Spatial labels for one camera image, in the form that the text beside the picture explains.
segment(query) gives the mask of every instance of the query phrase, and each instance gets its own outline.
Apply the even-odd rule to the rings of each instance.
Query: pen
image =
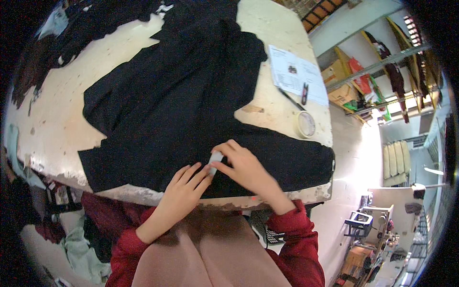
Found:
[[[287,99],[289,99],[292,103],[294,103],[301,111],[305,111],[305,109],[299,104],[297,103],[296,101],[294,101],[292,98],[290,98],[289,95],[287,95],[287,93],[284,92],[284,90],[282,90],[281,88],[277,88],[279,90],[279,92],[281,92],[284,96],[286,96]]]
[[[301,96],[301,104],[306,105],[306,100],[308,99],[309,84],[303,84],[303,94]]]

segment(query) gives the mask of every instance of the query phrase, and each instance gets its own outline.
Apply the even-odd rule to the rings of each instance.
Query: paper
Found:
[[[328,107],[328,95],[319,68],[289,51],[269,45],[274,85],[301,96],[303,84],[309,85],[308,101]]]

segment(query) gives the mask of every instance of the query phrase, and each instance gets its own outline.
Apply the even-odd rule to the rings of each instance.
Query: floor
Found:
[[[363,125],[346,117],[339,107],[330,106],[333,149],[336,170],[333,176],[332,199],[312,210],[311,220],[319,233],[319,261],[325,272],[326,286],[331,286],[341,268],[349,243],[344,237],[344,219],[358,208],[360,197],[370,187],[381,186],[381,144],[377,126]],[[82,212],[61,217],[66,232],[72,230]],[[96,286],[78,277],[70,268],[61,247],[45,241],[28,225],[22,231],[27,249],[41,269],[46,267],[54,277],[62,277],[74,286]],[[280,251],[281,246],[272,249]]]

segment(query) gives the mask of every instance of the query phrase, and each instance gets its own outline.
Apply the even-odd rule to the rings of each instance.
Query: hand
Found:
[[[210,163],[211,167],[215,167],[244,188],[259,195],[277,214],[284,214],[295,208],[293,202],[282,192],[277,181],[264,169],[257,157],[235,140],[218,145],[212,151],[219,151],[226,156],[233,168],[220,162]]]
[[[212,182],[208,165],[191,178],[200,166],[201,163],[192,167],[187,165],[175,173],[158,207],[136,230],[142,242],[152,243],[196,207],[201,195]]]

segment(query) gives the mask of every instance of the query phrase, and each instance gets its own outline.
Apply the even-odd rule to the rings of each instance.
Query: right hand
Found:
[[[235,140],[222,143],[214,147],[213,151],[221,152],[233,167],[221,162],[212,162],[211,167],[215,167],[262,199],[270,201],[274,195],[282,193],[277,181],[264,169],[257,157]]]

